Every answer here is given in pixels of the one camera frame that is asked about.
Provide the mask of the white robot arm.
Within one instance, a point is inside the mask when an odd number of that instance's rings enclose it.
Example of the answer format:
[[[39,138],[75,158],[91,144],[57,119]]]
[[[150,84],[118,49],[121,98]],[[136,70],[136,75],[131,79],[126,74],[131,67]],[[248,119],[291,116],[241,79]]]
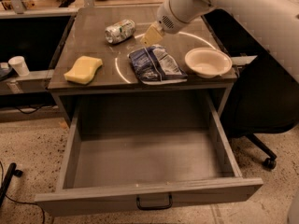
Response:
[[[231,15],[299,82],[299,5],[292,0],[165,0],[141,42],[156,44],[216,8]]]

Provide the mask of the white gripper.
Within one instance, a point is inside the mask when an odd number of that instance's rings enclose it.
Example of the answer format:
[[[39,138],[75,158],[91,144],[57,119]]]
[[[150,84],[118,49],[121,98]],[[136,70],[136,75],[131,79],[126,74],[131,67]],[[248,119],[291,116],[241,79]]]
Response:
[[[176,34],[214,8],[207,0],[165,0],[158,8],[156,22],[148,28],[140,42],[145,46],[157,44],[164,38],[164,33]]]

